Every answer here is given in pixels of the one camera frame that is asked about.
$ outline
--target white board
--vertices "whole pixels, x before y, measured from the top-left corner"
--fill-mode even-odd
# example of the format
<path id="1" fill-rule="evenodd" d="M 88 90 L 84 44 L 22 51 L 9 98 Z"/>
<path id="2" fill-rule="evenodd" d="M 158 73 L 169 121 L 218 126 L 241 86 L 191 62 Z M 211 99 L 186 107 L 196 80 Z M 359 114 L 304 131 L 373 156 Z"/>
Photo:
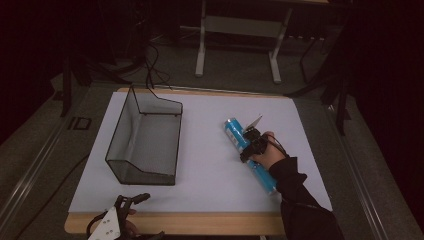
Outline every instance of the white board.
<path id="1" fill-rule="evenodd" d="M 305 186 L 318 203 L 332 210 L 297 109 L 291 99 L 157 94 L 181 102 L 183 117 L 175 186 L 121 185 L 105 162 L 126 93 L 114 93 L 69 212 L 101 212 L 118 195 L 150 193 L 133 206 L 141 212 L 279 212 L 280 196 L 269 196 L 247 165 L 241 163 L 224 122 L 237 118 L 244 127 L 262 115 L 256 128 L 271 130 L 291 156 Z"/>

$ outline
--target wooden table edge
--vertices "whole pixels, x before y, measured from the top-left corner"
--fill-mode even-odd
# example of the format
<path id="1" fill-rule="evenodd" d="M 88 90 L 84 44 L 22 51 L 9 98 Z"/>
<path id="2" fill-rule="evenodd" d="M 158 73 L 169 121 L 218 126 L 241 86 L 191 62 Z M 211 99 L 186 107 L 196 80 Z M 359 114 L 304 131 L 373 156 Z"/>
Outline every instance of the wooden table edge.
<path id="1" fill-rule="evenodd" d="M 99 213 L 69 213 L 65 231 L 85 233 L 88 223 Z M 129 216 L 143 234 L 282 236 L 279 213 L 137 213 Z"/>

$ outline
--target dark background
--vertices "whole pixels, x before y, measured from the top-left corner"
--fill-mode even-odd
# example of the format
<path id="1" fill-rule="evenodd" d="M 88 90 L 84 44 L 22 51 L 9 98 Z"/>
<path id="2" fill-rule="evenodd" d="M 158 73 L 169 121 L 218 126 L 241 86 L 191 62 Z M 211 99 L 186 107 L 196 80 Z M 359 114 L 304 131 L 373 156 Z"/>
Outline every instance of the dark background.
<path id="1" fill-rule="evenodd" d="M 423 4 L 359 5 L 363 9 L 352 14 L 325 67 L 331 73 L 348 63 L 354 76 L 349 92 L 423 229 Z M 176 39 L 180 24 L 198 25 L 199 9 L 197 0 L 154 1 L 151 21 Z M 107 41 L 94 0 L 2 1 L 0 17 L 1 144 L 52 96 L 49 81 L 62 72 L 64 39 L 97 61 L 113 61 L 119 49 Z"/>

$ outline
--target clear plastic bin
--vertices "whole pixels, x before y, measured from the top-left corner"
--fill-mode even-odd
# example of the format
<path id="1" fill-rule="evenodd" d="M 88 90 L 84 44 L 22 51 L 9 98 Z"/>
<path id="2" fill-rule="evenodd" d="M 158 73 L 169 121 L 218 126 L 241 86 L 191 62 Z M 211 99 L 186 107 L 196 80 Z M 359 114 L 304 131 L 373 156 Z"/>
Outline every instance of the clear plastic bin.
<path id="1" fill-rule="evenodd" d="M 121 184 L 175 185 L 183 105 L 131 86 L 106 162 Z"/>

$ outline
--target robotic hand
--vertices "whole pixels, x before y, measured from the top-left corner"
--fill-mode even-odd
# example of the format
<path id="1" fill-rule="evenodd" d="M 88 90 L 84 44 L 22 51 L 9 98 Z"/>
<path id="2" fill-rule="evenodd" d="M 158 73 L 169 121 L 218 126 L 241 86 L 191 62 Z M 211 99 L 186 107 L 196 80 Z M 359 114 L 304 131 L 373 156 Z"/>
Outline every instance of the robotic hand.
<path id="1" fill-rule="evenodd" d="M 127 228 L 127 217 L 130 214 L 130 207 L 134 204 L 139 204 L 150 198 L 150 194 L 143 193 L 133 198 L 119 195 L 116 202 L 109 211 L 96 216 L 87 226 L 88 240 L 130 240 L 141 239 L 139 236 L 133 237 L 131 230 Z M 100 224 L 91 234 L 91 226 L 101 220 Z M 149 238 L 149 240 L 161 239 L 165 233 L 160 232 L 157 235 Z"/>

